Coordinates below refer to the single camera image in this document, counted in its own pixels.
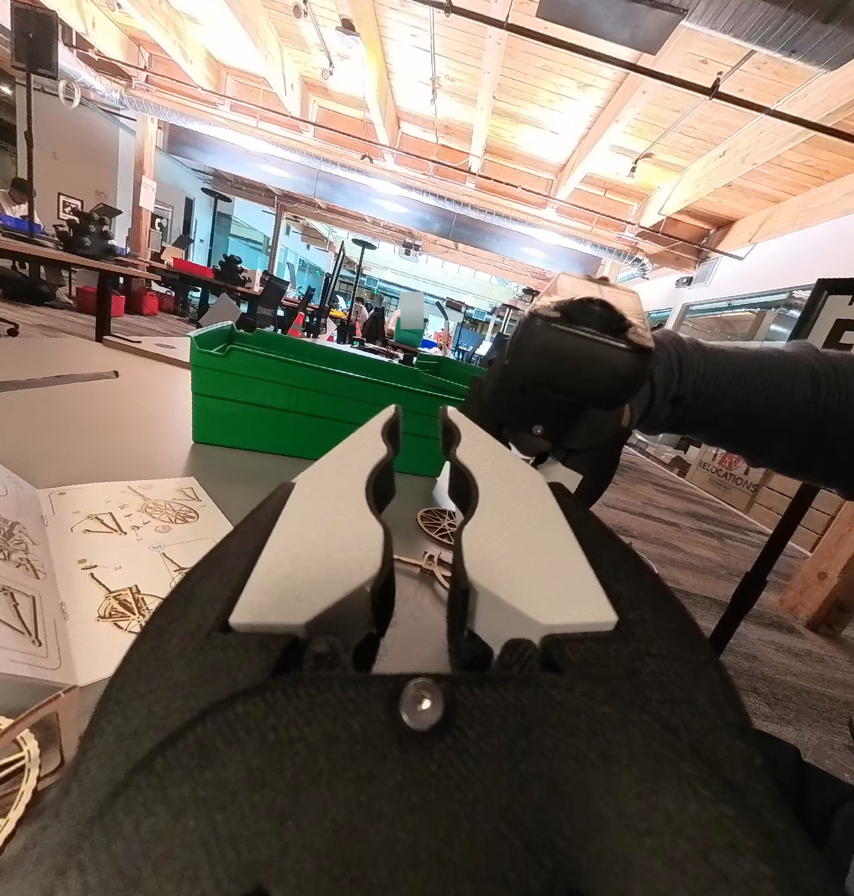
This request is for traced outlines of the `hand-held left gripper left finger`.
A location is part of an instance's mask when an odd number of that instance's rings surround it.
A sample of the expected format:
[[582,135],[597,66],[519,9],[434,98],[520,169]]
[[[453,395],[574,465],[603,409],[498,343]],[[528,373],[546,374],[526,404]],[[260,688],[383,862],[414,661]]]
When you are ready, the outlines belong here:
[[381,641],[395,609],[392,535],[402,409],[390,405],[292,482],[231,612],[242,633]]

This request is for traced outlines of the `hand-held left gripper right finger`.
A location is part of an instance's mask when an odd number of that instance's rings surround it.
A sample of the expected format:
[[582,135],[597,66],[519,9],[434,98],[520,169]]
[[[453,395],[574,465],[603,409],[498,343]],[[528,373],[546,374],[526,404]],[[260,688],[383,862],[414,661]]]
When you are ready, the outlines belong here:
[[610,632],[618,614],[546,479],[458,409],[440,412],[448,495],[463,515],[446,604],[451,658],[510,641]]

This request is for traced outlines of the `small wooden spoked wheel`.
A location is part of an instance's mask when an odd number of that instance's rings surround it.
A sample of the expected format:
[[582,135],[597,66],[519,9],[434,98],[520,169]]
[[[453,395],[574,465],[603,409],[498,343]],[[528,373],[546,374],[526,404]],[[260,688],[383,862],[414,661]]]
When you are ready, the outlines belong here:
[[444,547],[454,546],[463,520],[464,517],[458,510],[437,506],[423,508],[416,515],[417,525],[423,534]]

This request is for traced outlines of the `wooden triangular frame part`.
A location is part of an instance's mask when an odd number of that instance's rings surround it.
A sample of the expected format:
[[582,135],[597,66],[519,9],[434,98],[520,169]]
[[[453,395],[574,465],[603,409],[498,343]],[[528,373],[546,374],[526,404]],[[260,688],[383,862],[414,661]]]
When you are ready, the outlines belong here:
[[396,564],[406,566],[417,574],[432,577],[440,587],[449,589],[453,571],[453,556],[445,551],[424,551],[421,557],[394,554]]

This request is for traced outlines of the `person's right forearm dark sleeve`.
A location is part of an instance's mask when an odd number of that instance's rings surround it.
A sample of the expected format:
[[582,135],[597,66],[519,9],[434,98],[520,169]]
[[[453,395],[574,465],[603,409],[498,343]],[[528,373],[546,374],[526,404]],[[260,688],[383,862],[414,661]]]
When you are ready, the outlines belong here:
[[654,334],[632,428],[691,436],[854,501],[854,354],[807,342],[744,348]]

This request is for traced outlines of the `green plastic bin stack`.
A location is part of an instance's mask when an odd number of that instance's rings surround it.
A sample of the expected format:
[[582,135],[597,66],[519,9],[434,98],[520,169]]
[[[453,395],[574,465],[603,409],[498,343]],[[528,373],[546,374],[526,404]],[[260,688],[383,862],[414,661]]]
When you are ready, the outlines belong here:
[[448,398],[456,407],[465,401],[471,385],[488,374],[481,366],[426,353],[417,356],[414,370],[420,375],[422,386]]

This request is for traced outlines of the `stack of green plastic bins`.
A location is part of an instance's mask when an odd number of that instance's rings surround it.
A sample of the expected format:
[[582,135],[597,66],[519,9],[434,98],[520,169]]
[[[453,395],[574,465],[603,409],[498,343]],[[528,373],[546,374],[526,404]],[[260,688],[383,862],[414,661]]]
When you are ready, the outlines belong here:
[[195,330],[189,341],[194,442],[315,461],[399,405],[396,471],[439,475],[439,410],[455,405],[421,385],[414,363],[229,322]]

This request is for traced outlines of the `cardboard box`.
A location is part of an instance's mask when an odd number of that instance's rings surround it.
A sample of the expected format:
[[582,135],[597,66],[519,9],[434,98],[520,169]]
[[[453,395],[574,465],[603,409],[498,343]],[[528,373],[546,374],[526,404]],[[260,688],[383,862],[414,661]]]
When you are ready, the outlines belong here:
[[753,497],[770,471],[738,454],[703,444],[687,473],[687,482],[725,502]]

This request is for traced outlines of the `paper instruction booklet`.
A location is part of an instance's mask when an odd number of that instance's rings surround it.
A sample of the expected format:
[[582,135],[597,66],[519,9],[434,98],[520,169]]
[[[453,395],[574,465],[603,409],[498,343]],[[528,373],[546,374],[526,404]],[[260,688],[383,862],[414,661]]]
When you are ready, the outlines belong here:
[[0,464],[0,675],[109,678],[230,531],[190,476],[39,489]]

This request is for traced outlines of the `black stand pole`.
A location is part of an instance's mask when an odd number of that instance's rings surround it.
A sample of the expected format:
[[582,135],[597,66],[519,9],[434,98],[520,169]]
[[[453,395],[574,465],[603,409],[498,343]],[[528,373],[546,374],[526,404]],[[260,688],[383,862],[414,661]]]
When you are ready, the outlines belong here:
[[787,509],[772,530],[757,559],[742,577],[731,599],[709,635],[709,644],[716,656],[721,656],[736,631],[764,593],[769,576],[799,528],[806,513],[812,508],[821,488],[803,483],[798,487]]

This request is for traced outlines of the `long wooden work table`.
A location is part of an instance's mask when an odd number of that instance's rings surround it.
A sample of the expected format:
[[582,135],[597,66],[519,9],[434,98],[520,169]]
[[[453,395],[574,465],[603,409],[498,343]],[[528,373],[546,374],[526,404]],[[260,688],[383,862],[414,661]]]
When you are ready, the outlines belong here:
[[111,294],[116,279],[129,282],[141,280],[149,283],[162,278],[152,273],[146,264],[108,262],[87,259],[71,252],[64,252],[33,240],[20,240],[0,234],[0,256],[11,261],[50,266],[63,271],[72,269],[97,275],[97,303],[95,313],[95,341],[103,343],[111,336]]

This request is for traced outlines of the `black office chair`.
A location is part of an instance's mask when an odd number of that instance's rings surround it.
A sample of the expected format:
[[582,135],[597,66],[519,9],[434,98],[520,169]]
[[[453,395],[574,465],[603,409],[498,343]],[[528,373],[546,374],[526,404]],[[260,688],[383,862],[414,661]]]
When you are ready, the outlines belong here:
[[[45,306],[58,300],[56,289],[39,278],[0,266],[0,294],[7,301],[30,306]],[[19,336],[19,325],[0,317],[0,338]]]

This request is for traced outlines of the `black speaker on stand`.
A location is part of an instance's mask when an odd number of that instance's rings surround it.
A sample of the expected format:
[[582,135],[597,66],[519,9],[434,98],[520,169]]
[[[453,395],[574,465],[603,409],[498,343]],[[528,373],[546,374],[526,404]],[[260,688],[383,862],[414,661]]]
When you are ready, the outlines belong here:
[[56,82],[60,78],[60,20],[50,9],[30,2],[10,2],[10,61],[23,73],[26,96],[27,180],[34,197],[34,79]]

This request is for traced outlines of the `wooden support post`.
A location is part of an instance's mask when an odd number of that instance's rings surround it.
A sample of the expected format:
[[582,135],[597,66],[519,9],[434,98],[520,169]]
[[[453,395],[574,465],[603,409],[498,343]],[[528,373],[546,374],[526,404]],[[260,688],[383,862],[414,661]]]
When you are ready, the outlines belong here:
[[814,633],[842,633],[854,619],[854,502],[838,512],[779,605]]

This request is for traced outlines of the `laser-cut wooden sheet frame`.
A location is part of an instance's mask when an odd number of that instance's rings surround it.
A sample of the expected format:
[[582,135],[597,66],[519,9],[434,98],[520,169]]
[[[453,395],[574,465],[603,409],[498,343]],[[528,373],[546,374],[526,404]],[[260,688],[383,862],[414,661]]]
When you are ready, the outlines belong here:
[[7,754],[18,736],[39,725],[51,725],[55,738],[52,759],[42,764],[42,777],[56,776],[75,757],[81,737],[79,694],[76,686],[63,689],[38,702],[13,720],[5,720],[0,729],[0,758]]

